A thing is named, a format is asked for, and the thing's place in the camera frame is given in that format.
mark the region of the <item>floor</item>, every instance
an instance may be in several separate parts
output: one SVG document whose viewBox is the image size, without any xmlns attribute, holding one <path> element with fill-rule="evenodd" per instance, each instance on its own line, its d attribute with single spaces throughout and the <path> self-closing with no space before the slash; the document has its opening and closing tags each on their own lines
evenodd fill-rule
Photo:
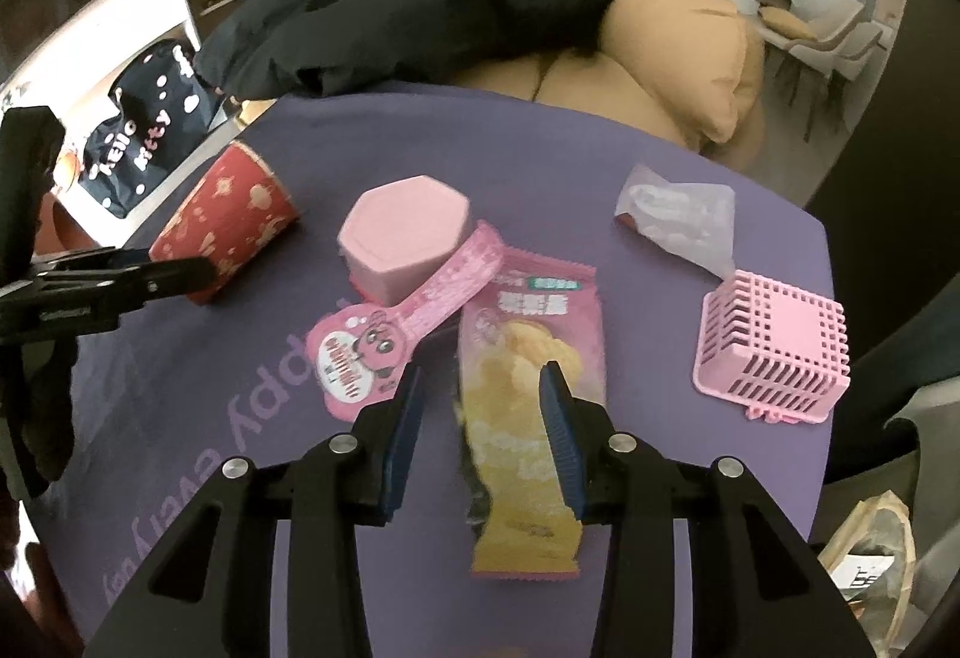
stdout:
<svg viewBox="0 0 960 658">
<path fill-rule="evenodd" d="M 761 186 L 803 207 L 837 161 L 850 138 L 851 128 L 863 113 L 864 98 L 869 100 L 875 76 L 870 76 L 869 92 L 861 92 L 867 79 L 847 87 L 843 119 L 827 114 L 820 106 L 809 142 L 803 140 L 817 80 L 808 71 L 800 81 L 795 103 L 789 104 L 792 77 L 776 78 L 781 64 L 779 52 L 772 52 L 766 62 L 763 85 L 763 107 L 767 119 L 767 141 L 751 170 L 750 178 Z"/>
</svg>

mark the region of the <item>green label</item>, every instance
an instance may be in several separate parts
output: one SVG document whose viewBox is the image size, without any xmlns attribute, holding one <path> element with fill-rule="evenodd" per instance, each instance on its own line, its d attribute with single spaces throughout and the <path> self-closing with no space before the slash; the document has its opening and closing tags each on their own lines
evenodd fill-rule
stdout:
<svg viewBox="0 0 960 658">
<path fill-rule="evenodd" d="M 551 279 L 548 276 L 530 276 L 527 288 L 531 290 L 579 290 L 579 281 L 569 279 Z"/>
</svg>

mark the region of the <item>gray floor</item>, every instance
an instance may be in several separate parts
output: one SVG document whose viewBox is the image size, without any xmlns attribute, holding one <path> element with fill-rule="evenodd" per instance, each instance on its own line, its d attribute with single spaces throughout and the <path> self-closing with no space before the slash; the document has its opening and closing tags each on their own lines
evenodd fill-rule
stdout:
<svg viewBox="0 0 960 658">
<path fill-rule="evenodd" d="M 761 186 L 803 207 L 827 176 L 840 151 L 850 138 L 841 119 L 818 107 L 809 142 L 803 141 L 810 103 L 817 85 L 808 71 L 800 81 L 795 103 L 789 104 L 792 79 L 775 78 L 781 57 L 772 53 L 767 60 L 763 85 L 763 107 L 767 140 L 751 170 L 750 178 Z"/>
</svg>

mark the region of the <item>hexagonal lid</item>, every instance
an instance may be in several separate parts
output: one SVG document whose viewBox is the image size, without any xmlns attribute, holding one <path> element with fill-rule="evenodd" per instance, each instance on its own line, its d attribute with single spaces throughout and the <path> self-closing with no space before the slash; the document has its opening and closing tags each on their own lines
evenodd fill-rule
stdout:
<svg viewBox="0 0 960 658">
<path fill-rule="evenodd" d="M 418 175 L 361 195 L 338 240 L 368 269 L 387 273 L 456 250 L 468 216 L 464 195 Z"/>
</svg>

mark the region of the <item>tan cushion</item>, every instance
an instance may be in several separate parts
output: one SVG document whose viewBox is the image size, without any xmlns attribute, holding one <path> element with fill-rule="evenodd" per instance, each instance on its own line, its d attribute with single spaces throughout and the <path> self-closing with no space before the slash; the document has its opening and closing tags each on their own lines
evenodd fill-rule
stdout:
<svg viewBox="0 0 960 658">
<path fill-rule="evenodd" d="M 760 90 L 763 89 L 763 60 L 764 47 L 763 38 L 757 33 L 755 28 L 750 26 L 750 22 L 743 20 L 744 31 L 747 33 L 747 55 L 743 60 L 743 71 L 740 74 L 740 82 L 736 84 L 733 90 L 733 100 L 736 101 L 736 121 L 739 124 L 747 118 L 757 103 L 760 96 Z"/>
<path fill-rule="evenodd" d="M 536 102 L 603 116 L 691 148 L 664 108 L 603 53 L 562 53 L 544 76 Z"/>
<path fill-rule="evenodd" d="M 464 89 L 483 89 L 519 100 L 533 100 L 541 78 L 541 56 L 538 53 L 507 61 L 481 62 L 453 76 L 450 84 Z"/>
<path fill-rule="evenodd" d="M 736 131 L 747 45 L 746 23 L 727 0 L 614 0 L 600 26 L 600 50 L 686 134 L 716 143 Z"/>
<path fill-rule="evenodd" d="M 806 21 L 798 19 L 789 10 L 781 7 L 762 7 L 760 21 L 787 40 L 805 40 L 812 43 L 817 39 L 817 35 Z"/>
<path fill-rule="evenodd" d="M 727 143 L 707 143 L 701 153 L 736 172 L 750 170 L 763 142 L 767 138 L 766 119 L 763 116 L 763 103 L 759 100 L 738 125 L 733 138 Z"/>
</svg>

